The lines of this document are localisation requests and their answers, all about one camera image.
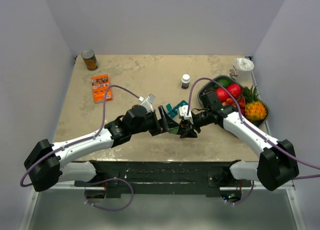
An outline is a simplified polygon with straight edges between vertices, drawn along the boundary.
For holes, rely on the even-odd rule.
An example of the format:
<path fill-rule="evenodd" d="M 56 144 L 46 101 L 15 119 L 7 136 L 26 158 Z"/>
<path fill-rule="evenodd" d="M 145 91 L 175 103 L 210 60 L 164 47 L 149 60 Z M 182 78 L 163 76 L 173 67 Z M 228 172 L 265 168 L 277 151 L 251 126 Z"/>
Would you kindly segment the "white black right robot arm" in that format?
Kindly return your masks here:
<path fill-rule="evenodd" d="M 198 114 L 193 114 L 186 105 L 178 108 L 178 116 L 186 124 L 186 132 L 181 137 L 195 138 L 201 127 L 216 124 L 242 140 L 258 156 L 257 162 L 233 163 L 222 175 L 227 186 L 233 187 L 240 180 L 258 181 L 267 190 L 274 191 L 299 175 L 290 141 L 279 141 L 263 132 L 240 116 L 233 106 L 223 105 L 215 93 L 210 92 L 205 97 L 207 106 Z"/>

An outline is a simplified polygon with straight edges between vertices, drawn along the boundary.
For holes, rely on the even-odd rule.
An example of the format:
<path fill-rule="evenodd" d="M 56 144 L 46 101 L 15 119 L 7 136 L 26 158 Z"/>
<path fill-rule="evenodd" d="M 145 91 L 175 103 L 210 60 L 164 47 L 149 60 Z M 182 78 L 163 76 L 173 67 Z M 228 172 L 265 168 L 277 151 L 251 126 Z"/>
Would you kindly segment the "teal weekly pill organizer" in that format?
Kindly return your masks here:
<path fill-rule="evenodd" d="M 168 103 L 165 107 L 167 109 L 168 116 L 173 119 L 174 117 L 176 117 L 178 115 L 179 107 L 187 106 L 187 105 L 188 105 L 188 103 L 185 100 L 182 100 L 174 107 L 172 107 L 172 105 L 170 103 Z"/>

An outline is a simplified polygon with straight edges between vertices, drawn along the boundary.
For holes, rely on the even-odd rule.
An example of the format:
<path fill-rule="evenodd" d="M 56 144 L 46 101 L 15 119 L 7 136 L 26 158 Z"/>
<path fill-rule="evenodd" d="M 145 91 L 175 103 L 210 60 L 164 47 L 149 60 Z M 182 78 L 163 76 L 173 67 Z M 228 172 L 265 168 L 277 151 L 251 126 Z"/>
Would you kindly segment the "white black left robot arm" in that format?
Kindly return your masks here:
<path fill-rule="evenodd" d="M 105 124 L 101 129 L 65 142 L 39 141 L 24 161 L 25 177 L 34 190 L 45 191 L 54 186 L 63 175 L 62 168 L 90 153 L 110 149 L 130 141 L 132 135 L 149 132 L 178 134 L 180 124 L 171 119 L 162 106 L 157 113 L 135 105 L 124 115 Z"/>

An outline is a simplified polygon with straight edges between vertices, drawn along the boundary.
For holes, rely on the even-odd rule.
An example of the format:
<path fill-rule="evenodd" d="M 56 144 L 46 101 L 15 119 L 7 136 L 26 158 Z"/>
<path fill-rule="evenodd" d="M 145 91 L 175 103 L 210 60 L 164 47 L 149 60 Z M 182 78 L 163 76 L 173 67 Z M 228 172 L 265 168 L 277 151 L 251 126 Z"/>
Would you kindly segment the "green pill bottle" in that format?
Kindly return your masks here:
<path fill-rule="evenodd" d="M 169 134 L 174 134 L 174 135 L 180 135 L 181 134 L 181 128 L 180 126 L 172 127 L 169 128 L 167 131 Z"/>

